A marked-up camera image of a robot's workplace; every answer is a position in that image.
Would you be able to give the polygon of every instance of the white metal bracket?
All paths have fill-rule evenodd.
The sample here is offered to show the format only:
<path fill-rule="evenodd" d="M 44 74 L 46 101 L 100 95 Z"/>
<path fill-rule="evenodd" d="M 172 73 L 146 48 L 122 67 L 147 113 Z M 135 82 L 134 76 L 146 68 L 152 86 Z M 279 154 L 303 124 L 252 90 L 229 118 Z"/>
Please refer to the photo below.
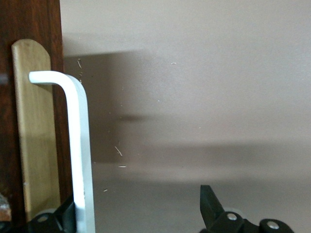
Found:
<path fill-rule="evenodd" d="M 86 92 L 74 77 L 56 71 L 33 71 L 31 83 L 60 85 L 68 108 L 73 198 L 77 233 L 95 233 L 91 153 Z"/>

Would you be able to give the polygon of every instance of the metal screw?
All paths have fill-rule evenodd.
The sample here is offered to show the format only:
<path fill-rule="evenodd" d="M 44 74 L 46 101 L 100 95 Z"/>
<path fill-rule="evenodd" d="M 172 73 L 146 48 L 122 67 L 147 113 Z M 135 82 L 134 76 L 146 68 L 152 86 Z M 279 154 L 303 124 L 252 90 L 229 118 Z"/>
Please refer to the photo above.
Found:
<path fill-rule="evenodd" d="M 232 220 L 232 221 L 235 221 L 235 220 L 238 219 L 238 217 L 237 217 L 235 214 L 233 214 L 233 213 L 227 214 L 227 217 L 228 217 L 230 220 Z"/>
<path fill-rule="evenodd" d="M 273 221 L 267 222 L 267 225 L 268 225 L 268 227 L 270 227 L 271 229 L 274 229 L 274 230 L 278 230 L 280 228 L 279 225 Z"/>

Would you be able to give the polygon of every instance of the wall surface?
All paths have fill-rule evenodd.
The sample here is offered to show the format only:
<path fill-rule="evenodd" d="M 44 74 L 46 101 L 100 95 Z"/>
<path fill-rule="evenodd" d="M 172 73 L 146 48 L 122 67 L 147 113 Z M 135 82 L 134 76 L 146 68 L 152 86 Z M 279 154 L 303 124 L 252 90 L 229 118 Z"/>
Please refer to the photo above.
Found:
<path fill-rule="evenodd" d="M 89 101 L 98 229 L 198 232 L 205 183 L 255 224 L 309 232 L 310 9 L 61 0 L 65 69 Z"/>

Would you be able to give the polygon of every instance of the light wooden strip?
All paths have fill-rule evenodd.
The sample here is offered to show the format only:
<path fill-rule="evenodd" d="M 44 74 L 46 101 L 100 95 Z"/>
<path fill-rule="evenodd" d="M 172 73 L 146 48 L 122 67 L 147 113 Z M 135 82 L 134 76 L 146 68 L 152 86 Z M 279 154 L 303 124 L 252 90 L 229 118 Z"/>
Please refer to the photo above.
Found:
<path fill-rule="evenodd" d="M 37 42 L 12 46 L 18 133 L 27 220 L 60 205 L 52 86 L 34 85 L 30 71 L 51 70 L 50 56 Z"/>

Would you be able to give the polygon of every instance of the dark wooden frame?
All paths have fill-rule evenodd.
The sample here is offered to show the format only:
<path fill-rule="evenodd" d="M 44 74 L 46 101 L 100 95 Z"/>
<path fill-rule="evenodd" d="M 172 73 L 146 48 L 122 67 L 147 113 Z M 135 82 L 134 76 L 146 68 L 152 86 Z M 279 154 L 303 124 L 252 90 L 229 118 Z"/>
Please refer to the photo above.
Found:
<path fill-rule="evenodd" d="M 25 223 L 11 45 L 39 42 L 51 56 L 52 70 L 63 72 L 59 0 L 0 0 L 0 193 L 8 198 L 14 225 Z M 67 109 L 55 86 L 54 112 L 61 201 L 72 193 Z"/>

